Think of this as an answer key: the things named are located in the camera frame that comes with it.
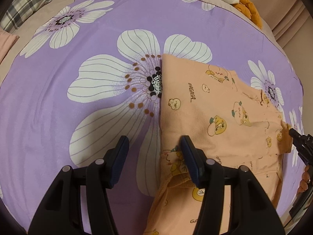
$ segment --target peach baby garment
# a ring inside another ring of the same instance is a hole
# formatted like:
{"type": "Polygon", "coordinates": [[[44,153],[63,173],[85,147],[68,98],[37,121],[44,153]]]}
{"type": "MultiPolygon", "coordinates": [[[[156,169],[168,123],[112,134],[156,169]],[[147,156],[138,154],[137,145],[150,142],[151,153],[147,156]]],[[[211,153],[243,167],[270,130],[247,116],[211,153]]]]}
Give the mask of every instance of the peach baby garment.
{"type": "MultiPolygon", "coordinates": [[[[235,71],[162,57],[161,186],[150,209],[146,235],[191,235],[204,189],[192,183],[179,149],[182,135],[223,166],[248,166],[275,204],[282,182],[282,154],[292,138],[282,115],[262,90],[235,71]]],[[[228,230],[230,190],[225,190],[220,233],[228,230]]]]}

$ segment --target human hand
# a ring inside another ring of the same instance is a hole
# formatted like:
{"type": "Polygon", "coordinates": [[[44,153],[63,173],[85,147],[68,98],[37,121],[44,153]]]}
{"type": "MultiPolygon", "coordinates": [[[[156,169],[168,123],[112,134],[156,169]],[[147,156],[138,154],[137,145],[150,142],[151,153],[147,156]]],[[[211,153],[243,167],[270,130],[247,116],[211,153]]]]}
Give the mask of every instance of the human hand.
{"type": "Polygon", "coordinates": [[[310,180],[310,174],[309,174],[310,168],[312,169],[313,167],[308,165],[304,169],[304,173],[302,174],[302,180],[300,181],[299,188],[297,190],[297,196],[300,193],[305,192],[309,188],[308,184],[312,183],[312,181],[310,180]]]}

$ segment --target flower center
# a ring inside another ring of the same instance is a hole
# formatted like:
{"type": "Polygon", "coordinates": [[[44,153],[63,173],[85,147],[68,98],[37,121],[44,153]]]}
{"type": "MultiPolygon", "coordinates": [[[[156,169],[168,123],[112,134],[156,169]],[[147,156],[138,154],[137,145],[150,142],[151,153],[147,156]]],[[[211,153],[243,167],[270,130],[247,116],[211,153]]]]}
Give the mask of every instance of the flower center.
{"type": "Polygon", "coordinates": [[[71,20],[74,15],[64,16],[56,21],[55,25],[64,25],[67,21],[71,20]]]}
{"type": "Polygon", "coordinates": [[[150,82],[149,86],[150,96],[156,95],[159,98],[162,97],[162,73],[160,70],[161,68],[157,66],[155,68],[156,72],[151,76],[147,77],[147,81],[150,82]]]}
{"type": "Polygon", "coordinates": [[[273,89],[272,89],[270,86],[269,86],[268,93],[269,93],[269,95],[271,96],[271,98],[272,98],[273,100],[275,100],[275,93],[274,93],[273,89]]]}

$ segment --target white flower print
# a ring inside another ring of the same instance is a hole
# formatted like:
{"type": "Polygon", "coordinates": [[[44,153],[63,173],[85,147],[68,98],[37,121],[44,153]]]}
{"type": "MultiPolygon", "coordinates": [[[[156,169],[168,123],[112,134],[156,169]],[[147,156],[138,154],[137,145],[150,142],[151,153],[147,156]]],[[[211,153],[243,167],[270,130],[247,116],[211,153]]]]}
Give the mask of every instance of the white flower print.
{"type": "MultiPolygon", "coordinates": [[[[300,129],[299,123],[297,122],[297,115],[296,115],[294,109],[292,109],[292,112],[289,111],[289,117],[290,117],[292,128],[295,129],[298,133],[303,134],[301,129],[300,129]]],[[[294,145],[292,145],[291,151],[293,152],[293,154],[292,154],[292,166],[294,166],[294,165],[297,165],[298,151],[294,145]]]]}
{"type": "Polygon", "coordinates": [[[3,199],[3,193],[2,193],[2,190],[1,190],[1,185],[0,185],[0,199],[3,199]]]}
{"type": "Polygon", "coordinates": [[[302,109],[303,109],[303,107],[299,106],[299,111],[300,111],[300,114],[301,114],[301,133],[303,135],[304,134],[304,129],[303,129],[303,123],[302,123],[302,109]]]}
{"type": "Polygon", "coordinates": [[[22,49],[20,56],[25,55],[25,58],[31,56],[50,38],[49,45],[51,48],[65,46],[78,33],[79,25],[77,23],[93,23],[107,11],[113,9],[99,10],[113,5],[113,1],[93,2],[94,0],[88,0],[72,8],[66,6],[60,10],[56,16],[36,30],[35,37],[22,49]]]}
{"type": "MultiPolygon", "coordinates": [[[[159,183],[162,52],[156,36],[141,29],[124,31],[118,37],[117,49],[128,62],[105,54],[87,59],[67,96],[87,103],[129,95],[121,104],[98,110],[77,126],[70,141],[70,156],[78,167],[86,166],[114,147],[120,135],[127,135],[132,145],[140,134],[144,138],[137,162],[137,184],[143,194],[154,195],[159,183]]],[[[163,53],[204,63],[212,59],[206,44],[181,34],[166,39],[163,53]]]]}
{"type": "MultiPolygon", "coordinates": [[[[182,0],[182,1],[186,2],[186,3],[192,3],[192,2],[196,2],[198,0],[182,0]]],[[[210,11],[211,9],[213,9],[215,7],[215,5],[210,4],[210,3],[206,3],[206,2],[202,2],[201,7],[204,11],[210,11]]]]}
{"type": "Polygon", "coordinates": [[[270,70],[266,72],[261,61],[259,61],[259,66],[257,66],[254,62],[249,60],[248,65],[254,75],[256,75],[256,77],[251,78],[251,87],[263,90],[275,108],[283,113],[283,121],[286,121],[284,110],[282,108],[284,105],[284,99],[280,88],[275,87],[276,82],[274,73],[270,70]]]}

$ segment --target purple bedsheet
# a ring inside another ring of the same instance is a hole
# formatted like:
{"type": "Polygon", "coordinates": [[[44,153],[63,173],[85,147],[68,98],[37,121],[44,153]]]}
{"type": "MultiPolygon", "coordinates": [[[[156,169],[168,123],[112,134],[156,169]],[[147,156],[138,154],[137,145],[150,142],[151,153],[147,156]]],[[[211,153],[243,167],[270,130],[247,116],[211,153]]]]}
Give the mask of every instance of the purple bedsheet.
{"type": "MultiPolygon", "coordinates": [[[[158,186],[164,52],[236,70],[303,132],[292,66],[233,13],[194,0],[76,0],[36,31],[0,89],[0,196],[23,227],[64,165],[88,165],[125,134],[131,148],[108,195],[119,233],[142,234],[158,186]]],[[[303,167],[295,150],[285,155],[280,215],[303,167]]]]}

